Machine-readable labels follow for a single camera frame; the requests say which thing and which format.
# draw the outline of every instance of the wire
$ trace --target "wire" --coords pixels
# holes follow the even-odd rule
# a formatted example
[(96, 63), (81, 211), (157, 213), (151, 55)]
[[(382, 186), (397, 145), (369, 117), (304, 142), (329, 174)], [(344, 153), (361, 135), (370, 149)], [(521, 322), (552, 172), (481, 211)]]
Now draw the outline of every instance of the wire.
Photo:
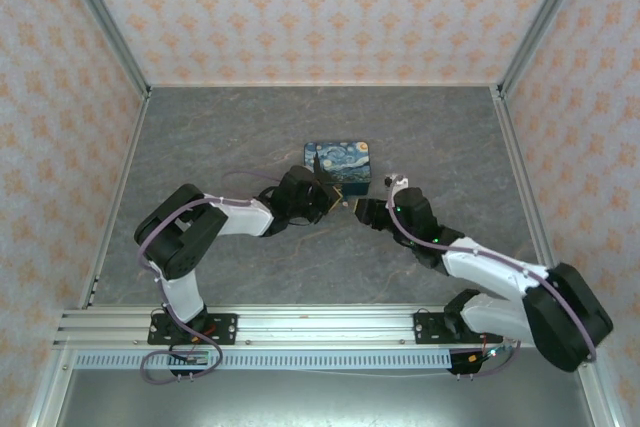
[[(174, 352), (173, 348), (179, 344), (175, 344), (175, 345), (170, 345), (169, 348), (167, 349), (169, 352)], [(171, 357), (178, 359), (178, 360), (182, 360), (185, 364), (189, 362), (189, 356), (191, 354), (193, 354), (193, 351), (196, 350), (196, 347), (198, 346), (198, 344), (193, 344), (193, 347), (191, 347), (191, 350), (189, 351), (189, 353), (187, 353), (186, 357), (183, 357), (182, 355), (176, 355), (176, 354), (172, 354)]]
[(164, 309), (162, 307), (156, 307), (155, 309), (153, 309), (150, 313), (149, 313), (149, 317), (151, 317), (151, 321), (153, 322), (153, 314), (155, 314), (156, 312), (163, 312), (164, 313)]
[(516, 346), (511, 349), (511, 353), (509, 354), (509, 357), (507, 358), (507, 360), (505, 360), (502, 364), (500, 364), (498, 367), (495, 367), (491, 370), (487, 370), (486, 372), (478, 372), (477, 374), (464, 374), (464, 375), (460, 375), (458, 376), (459, 378), (465, 378), (465, 379), (475, 379), (476, 377), (488, 377), (490, 375), (495, 375), (495, 374), (499, 374), (500, 372), (502, 372), (504, 369), (506, 369), (507, 367), (509, 367), (511, 364), (513, 364), (513, 362), (516, 360), (516, 358), (518, 357), (518, 354), (520, 353), (520, 341), (518, 341), (516, 343)]
[[(402, 180), (403, 178), (404, 177), (402, 175), (398, 175), (398, 176), (394, 177), (393, 180), (394, 180), (394, 182), (398, 182), (398, 181)], [(540, 285), (542, 285), (553, 296), (553, 298), (558, 302), (558, 304), (560, 304), (560, 306), (567, 313), (567, 315), (569, 316), (571, 321), (575, 324), (576, 328), (578, 329), (578, 331), (582, 335), (582, 338), (584, 339), (584, 342), (587, 345), (587, 348), (589, 349), (590, 361), (591, 362), (595, 362), (595, 360), (596, 360), (596, 347), (593, 344), (593, 341), (591, 340), (591, 337), (589, 336), (589, 333), (587, 332), (587, 329), (585, 328), (584, 324), (582, 323), (582, 321), (580, 320), (578, 315), (575, 313), (575, 311), (571, 308), (569, 303), (560, 295), (560, 293), (549, 282), (547, 282), (547, 280), (544, 277), (541, 277), (540, 275), (536, 274), (535, 272), (532, 272), (530, 270), (525, 269), (524, 267), (522, 267), (521, 265), (517, 264), (516, 262), (513, 262), (512, 260), (510, 260), (510, 259), (508, 259), (506, 257), (503, 257), (502, 255), (496, 254), (495, 252), (489, 252), (487, 250), (480, 250), (480, 249), (471, 249), (471, 248), (468, 248), (468, 247), (454, 247), (454, 246), (451, 246), (451, 245), (433, 244), (431, 242), (425, 242), (424, 240), (420, 240), (417, 237), (414, 237), (413, 235), (411, 235), (411, 233), (409, 233), (407, 231), (407, 229), (405, 229), (402, 226), (402, 224), (398, 220), (398, 217), (396, 217), (395, 204), (393, 202), (393, 189), (392, 188), (389, 189), (389, 196), (388, 196), (388, 201), (387, 201), (387, 209), (389, 210), (389, 214), (391, 216), (391, 220), (393, 221), (393, 224), (398, 228), (398, 230), (405, 237), (407, 237), (409, 240), (412, 240), (413, 242), (415, 242), (418, 245), (422, 245), (423, 247), (429, 247), (430, 249), (436, 249), (436, 250), (442, 250), (442, 251), (461, 252), (461, 253), (464, 253), (464, 254), (480, 255), (480, 256), (486, 257), (488, 259), (497, 260), (498, 262), (506, 265), (507, 267), (509, 267), (509, 268), (511, 268), (511, 269), (513, 269), (513, 270), (515, 270), (517, 272), (520, 272), (522, 274), (528, 275), (532, 279), (536, 280)]]
[[(138, 252), (136, 254), (136, 258), (138, 261), (138, 264), (140, 265), (140, 267), (142, 267), (145, 270), (148, 270), (150, 272), (152, 272), (155, 276), (155, 282), (158, 285), (158, 290), (160, 291), (160, 297), (162, 297), (162, 302), (163, 302), (163, 307), (167, 309), (167, 312), (169, 313), (169, 315), (171, 316), (171, 318), (173, 319), (173, 321), (175, 322), (175, 324), (180, 327), (182, 330), (188, 332), (189, 334), (191, 334), (193, 337), (197, 337), (198, 339), (204, 341), (205, 343), (209, 344), (210, 346), (212, 346), (214, 349), (216, 349), (218, 351), (218, 360), (211, 366), (208, 367), (207, 369), (203, 370), (202, 372), (198, 372), (198, 373), (190, 373), (189, 374), (189, 379), (190, 380), (194, 380), (197, 379), (199, 377), (203, 377), (207, 374), (210, 374), (211, 372), (213, 372), (221, 363), (222, 363), (222, 358), (223, 358), (223, 353), (222, 353), (222, 349), (220, 348), (220, 346), (218, 345), (218, 343), (213, 340), (210, 337), (207, 337), (204, 334), (201, 334), (200, 332), (192, 329), (191, 327), (189, 327), (187, 324), (185, 324), (184, 322), (182, 322), (177, 314), (175, 313), (175, 311), (173, 310), (173, 307), (171, 306), (171, 303), (169, 302), (169, 298), (167, 297), (166, 292), (164, 291), (164, 288), (162, 286), (162, 272), (160, 271), (160, 269), (158, 267), (153, 266), (144, 256), (145, 252), (147, 251), (147, 249), (149, 248), (149, 245), (151, 244), (151, 242), (153, 242), (153, 240), (158, 236), (158, 234), (160, 232), (162, 232), (162, 230), (164, 230), (170, 223), (172, 223), (175, 219), (177, 219), (180, 215), (182, 215), (182, 213), (186, 212), (187, 210), (192, 209), (193, 207), (197, 207), (198, 205), (204, 205), (204, 204), (225, 204), (225, 205), (233, 205), (233, 206), (238, 206), (238, 207), (248, 207), (251, 205), (251, 201), (250, 200), (232, 200), (232, 199), (221, 199), (219, 197), (206, 197), (204, 199), (197, 199), (194, 200), (192, 202), (188, 202), (185, 205), (183, 205), (182, 207), (180, 207), (179, 209), (176, 209), (174, 212), (172, 212), (166, 219), (164, 219), (162, 222), (160, 222), (160, 225), (158, 225), (155, 229), (153, 229), (151, 231), (151, 233), (147, 236), (146, 239), (144, 239), (144, 241), (142, 242), (142, 244), (140, 244), (140, 248), (138, 249)], [(151, 377), (149, 377), (147, 375), (147, 370), (145, 369), (145, 365), (147, 364), (147, 362), (149, 361), (149, 359), (151, 357), (154, 357), (156, 355), (181, 355), (181, 354), (189, 354), (189, 351), (175, 351), (175, 350), (168, 350), (168, 349), (164, 349), (164, 350), (154, 350), (153, 352), (148, 353), (147, 355), (145, 355), (142, 358), (142, 362), (140, 362), (140, 375), (141, 377), (144, 379), (145, 382), (148, 382), (150, 384), (153, 385), (165, 385), (165, 384), (171, 384), (173, 382), (180, 382), (182, 380), (182, 376), (178, 375), (177, 377), (172, 377), (172, 378), (167, 378), (167, 379), (152, 379)]]

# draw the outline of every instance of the white strip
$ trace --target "white strip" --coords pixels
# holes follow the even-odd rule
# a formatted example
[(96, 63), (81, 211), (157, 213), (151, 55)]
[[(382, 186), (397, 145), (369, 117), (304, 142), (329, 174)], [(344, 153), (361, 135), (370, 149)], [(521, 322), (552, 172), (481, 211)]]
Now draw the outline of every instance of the white strip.
[[(143, 350), (81, 350), (74, 369), (137, 370)], [(197, 350), (197, 358), (208, 357), (201, 365), (185, 365), (168, 355), (157, 355), (145, 365), (150, 370), (206, 369), (218, 360), (213, 350)], [(448, 369), (451, 356), (447, 349), (388, 350), (251, 350), (225, 351), (220, 370), (381, 370), (381, 369)]]

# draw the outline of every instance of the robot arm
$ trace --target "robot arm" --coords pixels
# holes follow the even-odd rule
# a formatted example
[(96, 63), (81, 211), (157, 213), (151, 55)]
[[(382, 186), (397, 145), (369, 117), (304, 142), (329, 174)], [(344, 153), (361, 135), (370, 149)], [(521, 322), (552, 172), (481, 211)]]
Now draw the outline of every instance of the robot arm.
[(423, 265), (495, 292), (493, 299), (465, 291), (445, 313), (449, 328), (463, 326), (531, 342), (556, 367), (574, 371), (612, 331), (611, 319), (576, 269), (547, 269), (491, 251), (438, 223), (419, 188), (389, 178), (387, 202), (360, 199), (355, 214), (376, 230), (388, 230)]
[[(217, 237), (269, 237), (286, 229), (294, 218), (316, 223), (340, 199), (338, 191), (302, 166), (292, 167), (278, 186), (245, 201), (213, 197), (185, 184), (138, 226), (134, 239), (138, 245), (148, 243), (144, 255), (178, 320), (195, 331), (205, 332), (207, 308), (198, 291), (195, 267)], [(172, 218), (174, 212), (194, 201), (202, 202)], [(170, 218), (166, 227), (148, 241)]]

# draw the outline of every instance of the orange floral pattern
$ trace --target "orange floral pattern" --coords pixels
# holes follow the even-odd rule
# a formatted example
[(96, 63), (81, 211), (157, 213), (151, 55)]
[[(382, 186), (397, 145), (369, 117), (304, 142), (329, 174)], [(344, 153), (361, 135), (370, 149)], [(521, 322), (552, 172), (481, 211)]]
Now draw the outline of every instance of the orange floral pattern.
[(486, 84), (501, 80), (542, 1), (107, 3), (154, 85)]
[(640, 419), (639, 5), (565, 0), (509, 99), (558, 257), (613, 317), (604, 351), (629, 419)]
[(0, 0), (0, 424), (26, 425), (140, 104), (82, 0)]

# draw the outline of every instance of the wall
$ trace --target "wall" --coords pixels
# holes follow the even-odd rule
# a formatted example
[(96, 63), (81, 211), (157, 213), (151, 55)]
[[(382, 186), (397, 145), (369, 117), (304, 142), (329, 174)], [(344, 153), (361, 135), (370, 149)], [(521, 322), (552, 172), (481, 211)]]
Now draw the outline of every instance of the wall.
[(618, 393), (640, 419), (640, 0), (565, 0), (509, 106), (555, 250), (614, 319)]
[(102, 237), (140, 98), (82, 0), (0, 0), (0, 424), (30, 412)]
[(106, 0), (158, 84), (496, 83), (543, 0)]

